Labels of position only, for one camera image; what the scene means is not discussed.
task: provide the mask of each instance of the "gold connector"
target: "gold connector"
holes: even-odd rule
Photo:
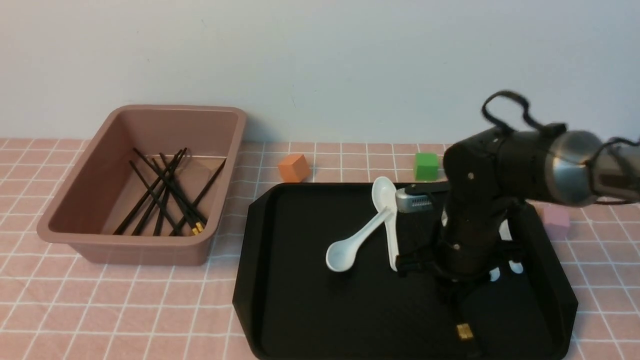
[[[457,326],[458,328],[458,337],[460,340],[471,340],[474,338],[474,333],[471,332],[471,328],[467,323],[461,323]]]

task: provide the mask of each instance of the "black chopstick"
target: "black chopstick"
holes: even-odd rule
[[[166,157],[162,152],[160,153],[160,158],[162,159],[162,162],[164,163],[164,165],[167,166]],[[160,166],[156,163],[156,159],[153,159],[153,162],[157,168],[160,168]],[[176,177],[173,177],[171,180],[173,181],[173,184],[175,185],[176,189],[178,189],[182,193],[182,195],[186,197],[184,191],[182,191],[182,187],[180,186],[179,180]],[[200,231],[202,231],[200,229],[201,228],[203,229],[202,224],[200,222],[196,222],[193,214],[191,213],[191,210],[185,204],[183,204],[182,201],[177,196],[175,196],[175,194],[173,195],[173,197],[175,198],[175,202],[178,204],[178,207],[180,208],[182,215],[187,220],[187,224],[189,224],[189,227],[191,228],[191,232],[194,235],[199,234]]]
[[[164,206],[164,208],[166,209],[166,205],[169,203],[169,188],[167,188],[165,186],[164,188],[164,195],[162,198],[162,206]],[[160,233],[162,232],[162,224],[164,223],[164,218],[162,216],[162,213],[159,212],[158,213],[158,219],[156,220],[156,228],[154,229],[154,236],[158,236],[160,235]]]
[[[177,161],[172,161],[169,165],[169,167],[171,168],[169,170],[169,176],[172,177],[173,173],[178,169],[178,166],[180,165],[180,162],[182,161],[183,157],[187,154],[187,148],[184,148],[183,150],[179,151],[178,154],[176,154],[176,156],[178,157]],[[162,194],[162,192],[166,189],[166,184],[162,183],[160,184],[160,187],[158,188],[158,196],[160,196],[160,194]],[[133,233],[131,233],[133,236],[137,236],[140,235],[142,233],[142,230],[144,230],[145,225],[147,224],[149,217],[151,216],[151,212],[153,212],[154,207],[156,206],[156,202],[152,201],[149,206],[147,207],[147,210],[145,211],[144,214],[142,214],[142,217],[140,218],[140,221],[138,222],[138,225],[136,226],[135,229],[133,229]]]
[[[202,188],[202,190],[200,191],[200,193],[198,194],[198,197],[193,201],[193,206],[196,207],[198,206],[198,204],[200,203],[200,201],[202,200],[202,198],[204,198],[204,195],[207,194],[207,192],[209,191],[209,188],[211,187],[211,185],[213,185],[213,183],[215,182],[216,178],[218,177],[218,175],[220,174],[220,171],[222,171],[222,168],[225,166],[225,163],[227,162],[227,159],[224,159],[222,161],[222,164],[220,164],[220,166],[218,167],[218,169],[216,170],[216,172],[213,174],[213,176],[211,176],[211,178],[209,179],[209,181],[205,184],[205,186]],[[182,217],[182,219],[180,219],[180,221],[178,221],[178,228],[182,229],[182,227],[184,226],[184,223],[186,222],[186,219],[184,217]],[[169,236],[175,236],[176,234],[178,234],[178,231],[172,231]]]
[[[154,172],[156,172],[156,174],[157,174],[157,175],[162,179],[162,181],[164,181],[164,182],[166,183],[166,185],[167,185],[167,186],[169,186],[169,189],[171,189],[171,190],[172,190],[172,192],[173,192],[173,193],[174,193],[174,194],[175,194],[175,195],[176,195],[180,200],[182,200],[182,202],[183,202],[187,207],[189,207],[189,209],[191,210],[191,212],[192,212],[195,216],[197,216],[203,224],[205,224],[205,225],[206,225],[206,224],[207,224],[207,219],[203,216],[203,214],[201,214],[201,212],[199,212],[199,211],[198,211],[198,209],[196,209],[195,207],[193,207],[193,204],[192,204],[190,201],[188,201],[188,200],[183,196],[183,194],[181,194],[181,193],[180,193],[180,191],[178,191],[178,190],[175,188],[175,186],[173,185],[173,183],[172,183],[171,181],[169,181],[169,180],[166,178],[166,176],[164,176],[163,172],[162,172],[162,171],[160,171],[160,170],[158,170],[158,169],[156,169],[156,168],[153,166],[153,164],[151,164],[151,162],[147,159],[147,157],[146,157],[146,156],[144,156],[144,155],[142,155],[142,153],[140,152],[140,150],[138,150],[138,149],[134,148],[134,149],[133,149],[133,151],[135,151],[135,152],[136,152],[136,154],[138,154],[138,156],[139,156],[139,157],[140,157],[140,158],[141,158],[145,163],[147,163],[147,165],[148,165],[151,169],[153,169],[153,171],[154,171]]]
[[[156,162],[156,159],[152,159],[152,161],[154,162],[154,165],[156,166],[156,168],[160,168],[160,165],[158,165],[158,163]],[[178,185],[178,183],[177,183],[177,179],[176,178],[172,178],[170,180],[173,182],[173,185],[175,186],[176,189],[179,189],[180,191],[182,191],[182,189],[180,189],[180,185]],[[187,219],[187,223],[189,224],[189,227],[191,228],[191,232],[194,235],[197,235],[200,231],[198,230],[198,227],[196,226],[195,220],[193,220],[193,215],[191,214],[191,211],[182,202],[182,200],[180,200],[180,198],[176,196],[176,194],[174,192],[170,191],[170,193],[173,195],[173,198],[175,199],[175,203],[178,205],[178,208],[180,209],[180,212],[182,213],[182,216],[184,216]]]
[[[174,161],[177,161],[177,156],[182,154],[183,152],[186,152],[186,148],[184,150],[180,150],[176,156],[173,157],[173,159],[171,160],[171,163],[173,163]],[[151,184],[151,189],[155,188],[160,181],[162,181],[162,179],[160,177],[158,177],[153,184]],[[127,229],[127,227],[129,226],[129,224],[131,223],[131,220],[133,220],[133,218],[136,216],[136,214],[138,213],[138,210],[140,210],[140,208],[142,207],[142,205],[144,205],[145,201],[147,201],[148,196],[150,195],[151,191],[147,190],[147,192],[142,195],[142,197],[140,198],[140,200],[138,200],[138,202],[136,203],[136,205],[131,209],[131,211],[129,212],[129,214],[124,218],[124,220],[122,220],[122,223],[120,223],[120,226],[118,226],[118,228],[116,229],[116,231],[113,232],[114,235],[122,235],[122,233],[124,233],[124,231]]]
[[[158,206],[160,211],[162,211],[164,217],[167,219],[167,221],[169,221],[169,224],[171,224],[171,227],[173,228],[173,230],[176,233],[179,233],[180,232],[180,228],[175,224],[175,222],[173,222],[173,219],[171,218],[171,215],[169,215],[169,212],[167,212],[166,208],[162,205],[162,202],[160,201],[160,199],[158,199],[158,196],[154,193],[153,189],[151,189],[149,184],[147,184],[147,182],[145,180],[145,177],[142,176],[142,174],[140,173],[140,170],[138,170],[138,168],[136,167],[136,164],[134,164],[133,161],[131,161],[131,160],[129,160],[129,164],[131,165],[133,170],[136,172],[136,174],[140,178],[140,181],[142,181],[142,183],[145,185],[145,188],[147,188],[149,194],[151,195],[153,200],[156,202],[156,205]]]

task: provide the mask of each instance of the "black tray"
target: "black tray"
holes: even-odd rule
[[[448,188],[433,183],[440,203]],[[233,305],[258,358],[466,358],[433,278],[390,269],[384,226],[351,270],[327,269],[327,247],[375,214],[371,184],[281,184],[249,207]],[[398,214],[401,254],[426,241],[439,214]],[[562,359],[577,299],[535,209],[509,227],[527,251],[525,272],[478,289],[463,315],[483,359]]]

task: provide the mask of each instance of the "foam block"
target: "foam block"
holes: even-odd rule
[[[551,240],[564,240],[569,233],[569,212],[561,206],[545,206],[541,210],[542,223]]]
[[[440,161],[438,155],[430,152],[418,152],[413,163],[413,175],[417,181],[436,181]]]
[[[307,159],[302,154],[289,154],[278,164],[280,177],[285,183],[300,183],[311,175]]]

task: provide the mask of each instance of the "orange cube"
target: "orange cube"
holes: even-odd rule
[[[278,164],[280,176],[285,183],[300,183],[307,176],[311,175],[311,169],[307,159],[302,154],[287,155]]]

